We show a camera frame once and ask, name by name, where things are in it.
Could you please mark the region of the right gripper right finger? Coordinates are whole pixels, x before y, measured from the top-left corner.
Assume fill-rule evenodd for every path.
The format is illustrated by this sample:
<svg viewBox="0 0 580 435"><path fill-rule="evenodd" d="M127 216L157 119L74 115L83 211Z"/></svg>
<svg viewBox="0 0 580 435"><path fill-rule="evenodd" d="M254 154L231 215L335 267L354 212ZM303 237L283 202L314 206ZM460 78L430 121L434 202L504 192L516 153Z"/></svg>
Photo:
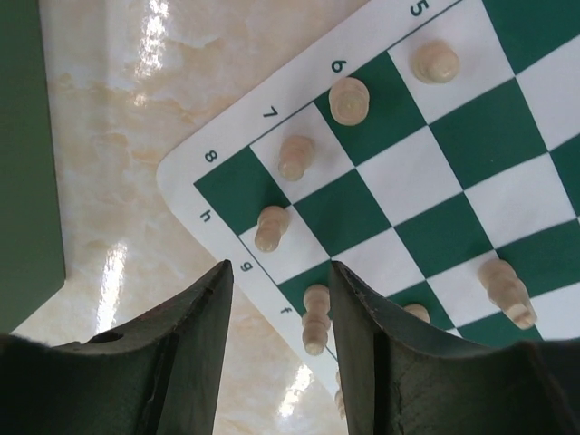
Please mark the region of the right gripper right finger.
<svg viewBox="0 0 580 435"><path fill-rule="evenodd" d="M350 433L579 431L578 342L470 342L404 311L337 261L329 289Z"/></svg>

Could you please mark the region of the light pawn chess piece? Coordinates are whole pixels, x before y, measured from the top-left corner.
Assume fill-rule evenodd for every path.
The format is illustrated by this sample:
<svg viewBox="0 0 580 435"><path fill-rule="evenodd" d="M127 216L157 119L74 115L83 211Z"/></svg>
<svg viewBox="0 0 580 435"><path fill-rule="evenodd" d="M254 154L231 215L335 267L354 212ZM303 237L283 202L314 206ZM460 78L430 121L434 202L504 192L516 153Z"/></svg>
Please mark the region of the light pawn chess piece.
<svg viewBox="0 0 580 435"><path fill-rule="evenodd" d="M273 252L277 249L282 235L289 227L289 212L279 206L264 208L257 220L255 245L262 252Z"/></svg>

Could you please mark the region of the green white chess mat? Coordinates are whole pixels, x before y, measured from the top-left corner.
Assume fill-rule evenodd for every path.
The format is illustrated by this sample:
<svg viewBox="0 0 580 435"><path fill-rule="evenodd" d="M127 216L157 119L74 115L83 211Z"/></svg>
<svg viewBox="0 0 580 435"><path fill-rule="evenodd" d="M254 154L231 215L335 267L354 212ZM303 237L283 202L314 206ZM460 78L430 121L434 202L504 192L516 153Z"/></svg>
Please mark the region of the green white chess mat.
<svg viewBox="0 0 580 435"><path fill-rule="evenodd" d="M345 126L329 91L370 93ZM311 285L340 261L439 329L504 347L579 335L579 4L371 1L159 165L171 212L305 354ZM289 212L273 252L268 206Z"/></svg>

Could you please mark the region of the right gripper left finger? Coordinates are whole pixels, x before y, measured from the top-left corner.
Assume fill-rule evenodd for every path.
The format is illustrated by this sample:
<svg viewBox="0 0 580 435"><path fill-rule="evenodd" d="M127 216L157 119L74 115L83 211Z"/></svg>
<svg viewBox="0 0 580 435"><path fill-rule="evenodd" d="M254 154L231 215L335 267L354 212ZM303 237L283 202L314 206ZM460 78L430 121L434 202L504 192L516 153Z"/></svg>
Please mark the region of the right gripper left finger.
<svg viewBox="0 0 580 435"><path fill-rule="evenodd" d="M209 434L234 276L229 261L86 343L1 338L4 434Z"/></svg>

